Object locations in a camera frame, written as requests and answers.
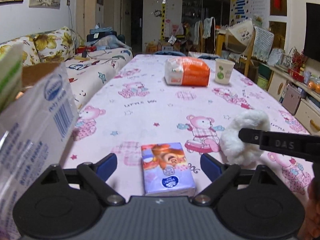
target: metal screw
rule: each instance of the metal screw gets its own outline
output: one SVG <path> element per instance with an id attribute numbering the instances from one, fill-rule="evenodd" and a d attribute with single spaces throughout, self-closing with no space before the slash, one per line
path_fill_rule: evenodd
<path id="1" fill-rule="evenodd" d="M 207 195 L 198 195 L 195 197 L 195 201 L 199 204 L 207 204 L 211 201 L 211 198 Z"/>
<path id="2" fill-rule="evenodd" d="M 123 198 L 120 195 L 111 195 L 107 198 L 107 201 L 111 204 L 119 204 L 123 201 Z"/>

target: pink tablecloth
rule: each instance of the pink tablecloth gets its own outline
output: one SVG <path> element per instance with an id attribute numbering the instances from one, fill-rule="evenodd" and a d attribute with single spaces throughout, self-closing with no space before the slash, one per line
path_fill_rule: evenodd
<path id="1" fill-rule="evenodd" d="M 208 149 L 202 136 L 219 144 L 221 130 L 239 112 L 260 109 L 268 114 L 272 131 L 307 134 L 275 99 L 236 70 L 229 86 L 216 84 L 215 61 L 205 60 L 211 68 L 207 88 L 167 86 L 164 64 L 168 58 L 136 56 L 89 101 L 66 150 L 65 168 L 95 163 L 116 153 L 118 168 L 107 183 L 128 200 L 130 195 L 144 194 L 140 146 L 180 142 L 199 192 L 210 183 L 201 170 L 200 154 L 209 152 L 225 161 L 220 152 Z M 306 202 L 313 177 L 311 163 L 270 152 L 265 152 L 259 163 L 272 168 Z"/>

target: white fluffy toy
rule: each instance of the white fluffy toy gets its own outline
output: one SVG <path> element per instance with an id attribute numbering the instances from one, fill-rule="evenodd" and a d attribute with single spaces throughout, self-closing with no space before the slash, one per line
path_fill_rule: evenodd
<path id="1" fill-rule="evenodd" d="M 268 115 L 261 110 L 246 110 L 236 116 L 220 136 L 220 147 L 229 164 L 247 166 L 260 158 L 259 145 L 244 143 L 239 139 L 242 128 L 270 131 Z"/>

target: orange package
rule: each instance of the orange package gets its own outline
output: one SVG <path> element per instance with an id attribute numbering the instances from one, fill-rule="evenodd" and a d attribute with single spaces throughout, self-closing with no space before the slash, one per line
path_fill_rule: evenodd
<path id="1" fill-rule="evenodd" d="M 165 63 L 164 78 L 168 85 L 206 87 L 209 84 L 210 68 L 193 57 L 177 57 Z"/>

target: sofa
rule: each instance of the sofa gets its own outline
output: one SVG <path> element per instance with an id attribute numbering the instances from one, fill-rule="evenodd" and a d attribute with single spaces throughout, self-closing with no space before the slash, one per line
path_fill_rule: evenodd
<path id="1" fill-rule="evenodd" d="M 0 44 L 0 55 L 14 43 L 23 43 L 23 66 L 28 67 L 43 62 L 65 62 L 75 103 L 82 107 L 109 80 L 132 59 L 129 49 L 105 49 L 88 53 L 84 60 L 76 48 L 84 45 L 84 40 L 63 27 L 55 31 L 26 35 Z"/>

